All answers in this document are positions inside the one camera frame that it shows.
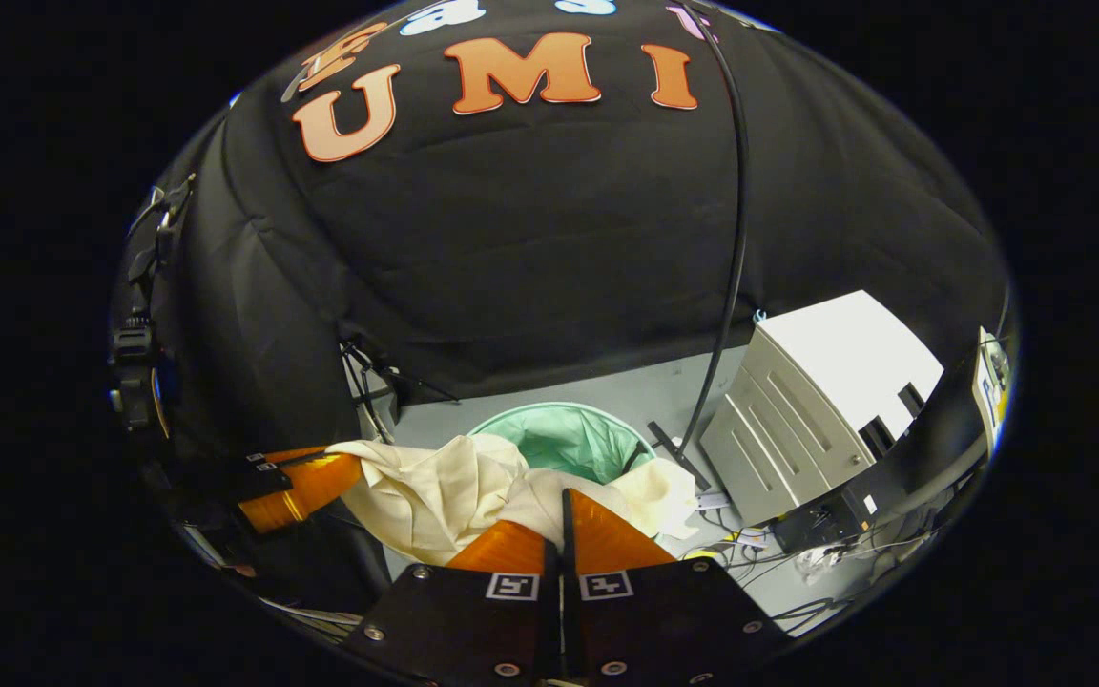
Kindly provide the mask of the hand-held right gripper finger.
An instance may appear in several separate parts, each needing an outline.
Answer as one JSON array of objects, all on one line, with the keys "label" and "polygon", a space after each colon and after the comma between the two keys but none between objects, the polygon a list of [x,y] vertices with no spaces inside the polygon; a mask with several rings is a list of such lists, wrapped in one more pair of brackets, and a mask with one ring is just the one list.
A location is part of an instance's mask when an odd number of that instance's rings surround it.
[{"label": "hand-held right gripper finger", "polygon": [[398,686],[539,686],[559,654],[557,549],[501,519],[444,565],[414,564],[345,641]]},{"label": "hand-held right gripper finger", "polygon": [[677,558],[562,494],[564,666],[586,686],[744,686],[791,638],[711,558]]}]

